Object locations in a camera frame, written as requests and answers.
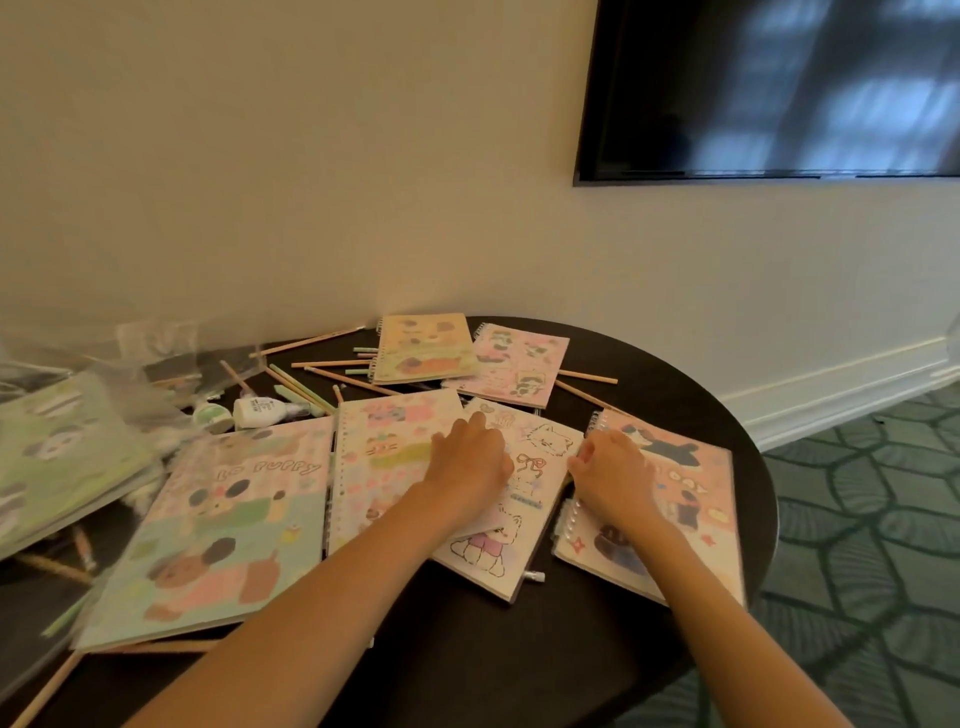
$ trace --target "baseboard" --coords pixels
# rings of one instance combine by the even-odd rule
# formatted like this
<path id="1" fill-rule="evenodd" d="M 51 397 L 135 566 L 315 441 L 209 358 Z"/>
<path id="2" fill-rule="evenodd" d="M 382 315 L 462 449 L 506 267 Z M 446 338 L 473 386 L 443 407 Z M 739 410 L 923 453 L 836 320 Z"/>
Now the baseboard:
<path id="1" fill-rule="evenodd" d="M 721 397 L 760 450 L 960 379 L 946 337 Z"/>

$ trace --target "green patterned carpet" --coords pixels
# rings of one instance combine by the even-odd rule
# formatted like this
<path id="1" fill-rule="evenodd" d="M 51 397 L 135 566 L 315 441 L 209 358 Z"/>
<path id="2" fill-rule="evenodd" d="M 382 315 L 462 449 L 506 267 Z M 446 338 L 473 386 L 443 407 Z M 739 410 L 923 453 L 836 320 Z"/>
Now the green patterned carpet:
<path id="1" fill-rule="evenodd" d="M 766 453 L 752 610 L 858 728 L 960 726 L 960 383 Z M 696 670 L 616 728 L 722 726 Z"/>

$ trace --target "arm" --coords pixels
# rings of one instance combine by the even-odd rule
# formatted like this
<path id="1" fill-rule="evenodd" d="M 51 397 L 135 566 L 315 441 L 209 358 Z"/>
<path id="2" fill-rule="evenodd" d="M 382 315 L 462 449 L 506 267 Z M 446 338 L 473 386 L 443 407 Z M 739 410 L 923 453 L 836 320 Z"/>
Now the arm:
<path id="1" fill-rule="evenodd" d="M 577 496 L 627 536 L 657 582 L 727 725 L 850 725 L 660 514 L 653 466 L 626 435 L 590 433 L 569 467 Z"/>
<path id="2" fill-rule="evenodd" d="M 513 470 L 476 413 L 434 435 L 423 481 L 205 655 L 129 728 L 314 726 L 400 590 L 457 527 L 490 506 Z"/>

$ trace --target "television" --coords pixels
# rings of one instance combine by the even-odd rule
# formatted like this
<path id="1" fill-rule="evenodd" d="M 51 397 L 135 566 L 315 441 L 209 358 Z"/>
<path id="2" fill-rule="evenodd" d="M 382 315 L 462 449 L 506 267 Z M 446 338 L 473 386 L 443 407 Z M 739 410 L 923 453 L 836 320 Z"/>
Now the television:
<path id="1" fill-rule="evenodd" d="M 960 0 L 600 0 L 574 183 L 960 175 Z"/>

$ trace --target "black table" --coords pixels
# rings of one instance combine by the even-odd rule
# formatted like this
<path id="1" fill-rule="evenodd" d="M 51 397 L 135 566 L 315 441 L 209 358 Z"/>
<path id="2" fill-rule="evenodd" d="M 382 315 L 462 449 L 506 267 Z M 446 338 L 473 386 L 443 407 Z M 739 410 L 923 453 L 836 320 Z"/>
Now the black table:
<path id="1" fill-rule="evenodd" d="M 570 383 L 643 420 L 732 451 L 744 577 L 752 598 L 773 558 L 777 502 L 759 452 L 733 415 L 688 376 L 609 336 L 532 319 L 469 320 L 471 328 L 485 321 L 569 337 L 565 369 L 620 380 L 615 386 Z M 349 359 L 352 347 L 375 345 L 376 333 L 364 330 L 274 354 L 270 361 L 291 371 L 294 361 Z M 308 373 L 298 377 L 333 400 L 329 380 Z M 274 384 L 266 375 L 251 379 L 261 395 L 273 396 Z M 348 387 L 345 396 L 375 395 Z M 225 404 L 235 397 L 229 392 Z M 584 429 L 594 410 L 555 388 L 543 416 Z M 439 564 L 425 564 L 323 725 L 599 726 L 690 668 L 668 609 L 555 559 L 550 548 L 551 540 L 544 538 L 531 567 L 545 571 L 546 582 L 524 584 L 513 606 Z M 193 659 L 86 657 L 34 726 L 120 725 Z M 16 715 L 55 667 L 0 710 L 0 723 L 10 722 L 8 716 Z"/>

